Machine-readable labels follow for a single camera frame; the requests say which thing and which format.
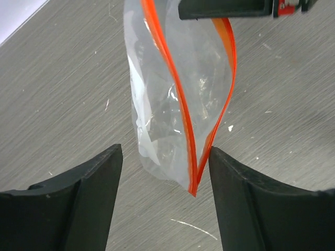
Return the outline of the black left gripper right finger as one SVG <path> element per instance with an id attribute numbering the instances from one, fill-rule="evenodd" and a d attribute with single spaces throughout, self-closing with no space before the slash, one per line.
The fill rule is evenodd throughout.
<path id="1" fill-rule="evenodd" d="M 334 250 L 334 189 L 285 184 L 217 147 L 209 172 L 224 250 Z"/>

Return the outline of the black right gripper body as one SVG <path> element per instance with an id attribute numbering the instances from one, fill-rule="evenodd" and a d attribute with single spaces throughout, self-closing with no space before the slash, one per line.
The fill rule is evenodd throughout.
<path id="1" fill-rule="evenodd" d="M 292 15 L 299 9 L 308 12 L 318 0 L 275 0 L 273 1 L 273 17 Z"/>

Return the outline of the clear zip bag orange zipper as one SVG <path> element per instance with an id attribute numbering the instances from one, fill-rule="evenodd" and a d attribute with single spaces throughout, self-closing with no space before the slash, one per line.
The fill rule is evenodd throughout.
<path id="1" fill-rule="evenodd" d="M 196 195 L 237 71 L 230 20 L 182 20 L 179 1 L 125 1 L 124 39 L 141 163 Z"/>

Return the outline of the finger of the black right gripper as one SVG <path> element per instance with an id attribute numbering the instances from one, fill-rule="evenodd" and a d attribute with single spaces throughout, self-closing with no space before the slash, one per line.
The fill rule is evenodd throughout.
<path id="1" fill-rule="evenodd" d="M 268 0 L 181 0 L 181 20 L 235 17 L 262 17 L 272 14 L 273 1 Z"/>

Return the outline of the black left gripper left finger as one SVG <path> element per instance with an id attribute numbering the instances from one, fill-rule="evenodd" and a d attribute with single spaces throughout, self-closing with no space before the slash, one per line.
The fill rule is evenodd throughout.
<path id="1" fill-rule="evenodd" d="M 1 250 L 105 250 L 122 162 L 114 144 L 26 190 L 1 192 Z"/>

